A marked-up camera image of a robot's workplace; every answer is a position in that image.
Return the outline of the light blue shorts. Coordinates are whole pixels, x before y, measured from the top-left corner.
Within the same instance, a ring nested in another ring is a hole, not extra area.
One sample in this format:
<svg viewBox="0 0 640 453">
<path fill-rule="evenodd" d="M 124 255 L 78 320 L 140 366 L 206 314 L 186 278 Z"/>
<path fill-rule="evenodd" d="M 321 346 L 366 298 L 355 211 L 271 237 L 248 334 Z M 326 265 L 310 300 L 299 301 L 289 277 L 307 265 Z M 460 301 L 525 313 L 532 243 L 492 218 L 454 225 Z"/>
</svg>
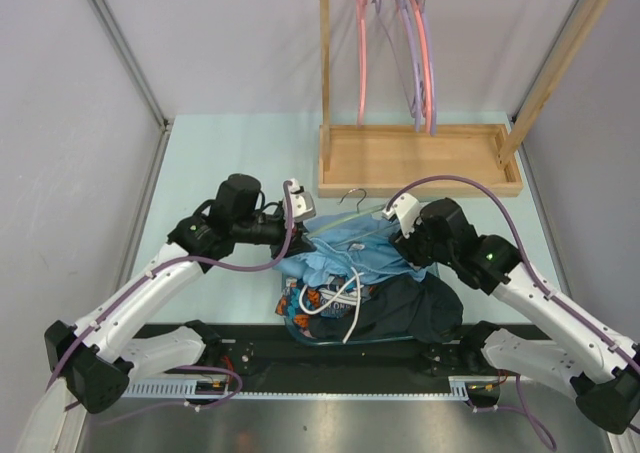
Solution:
<svg viewBox="0 0 640 453">
<path fill-rule="evenodd" d="M 389 243 L 390 235 L 400 230 L 398 223 L 394 222 L 396 229 L 390 233 L 365 238 L 349 246 L 332 247 L 321 240 L 311 240 L 316 247 L 315 252 L 286 258 L 276 266 L 276 270 L 283 278 L 302 278 L 310 285 L 324 283 L 330 275 L 345 275 L 351 268 L 366 271 L 372 283 L 387 275 L 403 273 L 415 278 L 423 277 L 428 271 L 415 270 Z"/>
</svg>

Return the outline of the sage green hanger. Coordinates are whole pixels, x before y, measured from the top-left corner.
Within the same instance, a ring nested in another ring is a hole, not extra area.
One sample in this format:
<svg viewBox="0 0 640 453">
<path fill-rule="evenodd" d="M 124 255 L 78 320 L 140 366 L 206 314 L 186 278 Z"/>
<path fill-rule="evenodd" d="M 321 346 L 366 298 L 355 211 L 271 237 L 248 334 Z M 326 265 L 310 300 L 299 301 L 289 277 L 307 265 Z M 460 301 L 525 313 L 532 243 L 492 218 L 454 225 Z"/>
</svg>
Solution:
<svg viewBox="0 0 640 453">
<path fill-rule="evenodd" d="M 359 195 L 356 209 L 351 212 L 335 215 L 324 215 L 309 220 L 305 226 L 310 240 L 321 240 L 332 247 L 349 246 L 365 238 L 375 235 L 385 235 L 396 229 L 394 221 L 382 217 L 382 204 L 369 208 L 362 208 L 362 203 L 368 197 L 364 188 L 352 188 L 345 193 L 338 204 L 341 205 L 348 197 Z"/>
</svg>

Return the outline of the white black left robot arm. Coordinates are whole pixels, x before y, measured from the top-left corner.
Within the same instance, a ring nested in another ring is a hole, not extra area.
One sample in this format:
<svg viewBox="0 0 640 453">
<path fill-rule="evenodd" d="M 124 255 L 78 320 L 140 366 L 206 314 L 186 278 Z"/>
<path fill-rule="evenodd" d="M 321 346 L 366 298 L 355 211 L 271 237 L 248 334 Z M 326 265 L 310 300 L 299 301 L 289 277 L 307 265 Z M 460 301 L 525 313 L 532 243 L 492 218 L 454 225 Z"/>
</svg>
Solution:
<svg viewBox="0 0 640 453">
<path fill-rule="evenodd" d="M 295 179 L 285 181 L 282 191 L 270 212 L 256 178 L 230 175 L 120 290 L 73 324 L 57 320 L 47 328 L 50 379 L 63 381 L 76 404 L 98 414 L 136 380 L 174 369 L 214 370 L 220 340 L 199 320 L 152 338 L 136 335 L 174 295 L 213 268 L 256 273 L 310 250 L 304 223 L 316 214 L 313 196 Z"/>
</svg>

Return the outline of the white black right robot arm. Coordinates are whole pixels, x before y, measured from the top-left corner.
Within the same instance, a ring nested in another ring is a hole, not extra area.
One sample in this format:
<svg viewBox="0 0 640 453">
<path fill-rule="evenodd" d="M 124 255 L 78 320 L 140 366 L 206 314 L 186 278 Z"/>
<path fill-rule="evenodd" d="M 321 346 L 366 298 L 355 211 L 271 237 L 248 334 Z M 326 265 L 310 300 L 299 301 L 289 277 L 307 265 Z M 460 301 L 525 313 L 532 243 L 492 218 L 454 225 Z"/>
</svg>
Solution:
<svg viewBox="0 0 640 453">
<path fill-rule="evenodd" d="M 426 205 L 405 193 L 382 215 L 400 229 L 390 241 L 413 266 L 451 268 L 480 290 L 530 320 L 551 340 L 542 345 L 489 322 L 463 338 L 463 366 L 518 373 L 574 400 L 592 423 L 613 434 L 629 430 L 639 412 L 639 344 L 576 304 L 498 235 L 479 235 L 449 198 Z"/>
</svg>

